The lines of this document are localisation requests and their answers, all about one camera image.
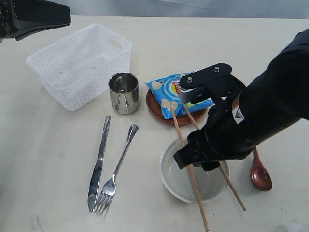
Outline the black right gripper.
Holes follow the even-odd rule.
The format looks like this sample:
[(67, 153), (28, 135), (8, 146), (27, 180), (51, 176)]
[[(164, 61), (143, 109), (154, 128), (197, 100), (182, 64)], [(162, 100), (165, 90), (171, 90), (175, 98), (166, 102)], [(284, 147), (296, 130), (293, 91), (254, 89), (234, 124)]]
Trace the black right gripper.
[(188, 165), (212, 171), (223, 160), (242, 160), (257, 146), (256, 94), (238, 94), (215, 104), (205, 126), (190, 133), (188, 144), (173, 155), (180, 169)]

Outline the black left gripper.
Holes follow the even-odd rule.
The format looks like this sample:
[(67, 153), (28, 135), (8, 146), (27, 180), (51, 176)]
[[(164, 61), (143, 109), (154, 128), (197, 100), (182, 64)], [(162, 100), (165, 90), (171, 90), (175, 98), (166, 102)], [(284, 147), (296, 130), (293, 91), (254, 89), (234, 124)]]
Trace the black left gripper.
[(0, 42), (71, 24), (70, 8), (46, 0), (0, 0)]

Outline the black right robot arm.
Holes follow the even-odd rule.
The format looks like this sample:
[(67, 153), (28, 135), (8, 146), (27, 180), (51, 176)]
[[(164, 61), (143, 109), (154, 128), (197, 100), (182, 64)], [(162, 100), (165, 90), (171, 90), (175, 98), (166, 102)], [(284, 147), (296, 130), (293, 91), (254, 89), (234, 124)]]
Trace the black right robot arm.
[(183, 103), (211, 99), (206, 124), (174, 154), (178, 167), (211, 171), (242, 160), (266, 139), (309, 117), (309, 32), (299, 32), (249, 85), (218, 63), (182, 77)]

